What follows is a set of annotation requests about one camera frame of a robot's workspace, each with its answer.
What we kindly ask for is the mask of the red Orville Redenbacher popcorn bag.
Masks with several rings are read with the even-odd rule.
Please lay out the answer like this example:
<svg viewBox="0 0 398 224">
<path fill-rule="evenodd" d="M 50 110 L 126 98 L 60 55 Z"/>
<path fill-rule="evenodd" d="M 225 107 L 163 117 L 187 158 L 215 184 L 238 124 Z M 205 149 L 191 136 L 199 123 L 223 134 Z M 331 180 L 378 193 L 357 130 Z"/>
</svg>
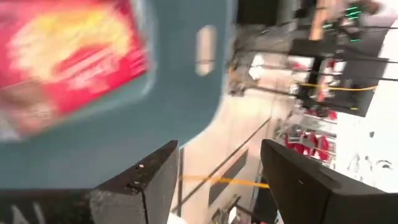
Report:
<svg viewBox="0 0 398 224">
<path fill-rule="evenodd" d="M 131 0 L 0 0 L 0 141 L 47 129 L 146 70 Z"/>
</svg>

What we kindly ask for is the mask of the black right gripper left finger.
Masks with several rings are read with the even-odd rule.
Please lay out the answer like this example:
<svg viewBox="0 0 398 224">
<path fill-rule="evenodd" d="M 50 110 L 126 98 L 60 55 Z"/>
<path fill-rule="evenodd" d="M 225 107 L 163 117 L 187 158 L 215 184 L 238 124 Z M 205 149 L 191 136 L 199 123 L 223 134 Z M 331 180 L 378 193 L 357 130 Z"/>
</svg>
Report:
<svg viewBox="0 0 398 224">
<path fill-rule="evenodd" d="M 169 141 L 92 189 L 0 190 L 0 224 L 167 224 L 178 155 Z"/>
</svg>

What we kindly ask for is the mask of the teal plastic basket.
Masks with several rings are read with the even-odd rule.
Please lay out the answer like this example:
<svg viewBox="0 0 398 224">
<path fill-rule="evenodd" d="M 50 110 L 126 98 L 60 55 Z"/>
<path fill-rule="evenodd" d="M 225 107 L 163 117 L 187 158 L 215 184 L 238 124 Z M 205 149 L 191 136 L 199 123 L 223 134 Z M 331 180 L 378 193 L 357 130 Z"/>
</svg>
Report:
<svg viewBox="0 0 398 224">
<path fill-rule="evenodd" d="M 223 91 L 232 0 L 137 0 L 150 69 L 56 127 L 0 142 L 0 189 L 82 189 L 211 122 Z"/>
</svg>

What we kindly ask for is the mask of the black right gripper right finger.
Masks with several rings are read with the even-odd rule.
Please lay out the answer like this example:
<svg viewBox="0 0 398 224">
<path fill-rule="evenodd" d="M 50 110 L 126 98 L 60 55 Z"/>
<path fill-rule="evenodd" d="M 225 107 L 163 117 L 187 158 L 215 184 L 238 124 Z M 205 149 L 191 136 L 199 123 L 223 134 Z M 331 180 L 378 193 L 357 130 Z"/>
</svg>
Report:
<svg viewBox="0 0 398 224">
<path fill-rule="evenodd" d="M 270 140 L 261 161 L 285 224 L 398 224 L 398 193 L 336 172 Z"/>
</svg>

